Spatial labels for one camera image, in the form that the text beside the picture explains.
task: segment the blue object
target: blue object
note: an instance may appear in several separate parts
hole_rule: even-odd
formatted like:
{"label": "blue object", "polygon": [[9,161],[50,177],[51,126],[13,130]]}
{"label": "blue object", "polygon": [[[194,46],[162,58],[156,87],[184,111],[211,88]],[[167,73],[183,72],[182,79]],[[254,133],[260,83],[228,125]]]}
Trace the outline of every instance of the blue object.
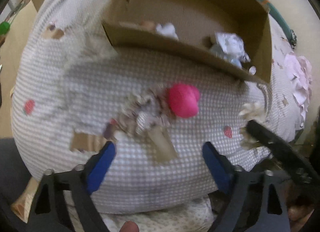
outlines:
{"label": "blue object", "polygon": [[234,183],[233,165],[224,155],[220,155],[210,142],[203,145],[202,155],[218,189],[230,195]]}
{"label": "blue object", "polygon": [[99,154],[97,156],[100,158],[87,176],[87,191],[90,195],[97,191],[103,182],[103,179],[116,156],[116,147],[113,143],[109,142],[109,145],[105,145]]}

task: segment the strawberry print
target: strawberry print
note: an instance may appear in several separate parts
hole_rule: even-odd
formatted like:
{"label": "strawberry print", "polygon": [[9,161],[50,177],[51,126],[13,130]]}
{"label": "strawberry print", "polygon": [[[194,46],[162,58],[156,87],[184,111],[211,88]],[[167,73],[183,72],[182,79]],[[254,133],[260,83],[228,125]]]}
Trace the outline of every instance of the strawberry print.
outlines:
{"label": "strawberry print", "polygon": [[223,133],[225,136],[232,138],[232,129],[229,126],[225,126],[223,129]]}
{"label": "strawberry print", "polygon": [[23,108],[23,112],[26,115],[30,115],[33,112],[33,108],[35,107],[35,101],[34,100],[28,100]]}

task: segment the white tissue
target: white tissue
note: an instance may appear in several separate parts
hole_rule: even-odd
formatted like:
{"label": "white tissue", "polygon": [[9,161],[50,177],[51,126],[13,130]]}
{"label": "white tissue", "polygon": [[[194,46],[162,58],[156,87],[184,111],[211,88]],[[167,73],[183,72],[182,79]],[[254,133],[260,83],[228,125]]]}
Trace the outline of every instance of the white tissue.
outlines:
{"label": "white tissue", "polygon": [[174,25],[171,23],[167,23],[164,26],[161,24],[158,24],[156,26],[156,32],[160,35],[166,36],[166,37],[171,37],[175,40],[179,40],[178,36],[176,34],[176,30],[174,28]]}

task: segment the pink ball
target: pink ball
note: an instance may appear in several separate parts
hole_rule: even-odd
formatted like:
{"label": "pink ball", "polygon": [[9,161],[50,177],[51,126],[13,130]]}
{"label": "pink ball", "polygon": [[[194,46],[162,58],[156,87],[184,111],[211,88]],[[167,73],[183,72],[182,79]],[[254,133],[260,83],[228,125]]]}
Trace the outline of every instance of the pink ball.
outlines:
{"label": "pink ball", "polygon": [[178,117],[190,118],[198,114],[199,90],[191,85],[175,84],[169,89],[169,107]]}

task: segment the printed pattern on fabric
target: printed pattern on fabric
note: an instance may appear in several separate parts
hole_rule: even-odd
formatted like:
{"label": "printed pattern on fabric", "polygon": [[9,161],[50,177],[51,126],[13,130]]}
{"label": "printed pattern on fabric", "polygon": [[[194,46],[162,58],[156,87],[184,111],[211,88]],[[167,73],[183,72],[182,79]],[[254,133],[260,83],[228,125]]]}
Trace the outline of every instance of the printed pattern on fabric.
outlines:
{"label": "printed pattern on fabric", "polygon": [[[100,23],[108,0],[45,0],[24,49],[12,104],[12,129],[17,147],[32,176],[44,170],[68,171],[85,163],[92,152],[72,152],[74,132],[101,135],[132,91],[153,85],[183,82],[201,93],[200,112],[177,119],[168,133],[179,155],[168,164],[152,160],[147,138],[125,137],[117,156],[92,199],[101,213],[159,210],[200,198],[217,189],[202,158],[201,147],[211,141],[233,164],[250,170],[269,151],[243,150],[238,116],[244,103],[260,101],[272,131],[289,141],[300,110],[292,96],[283,65],[290,45],[270,17],[273,48],[271,83],[241,82],[208,66],[147,49],[113,50]],[[47,27],[64,33],[44,38]],[[23,111],[34,100],[31,114]]]}

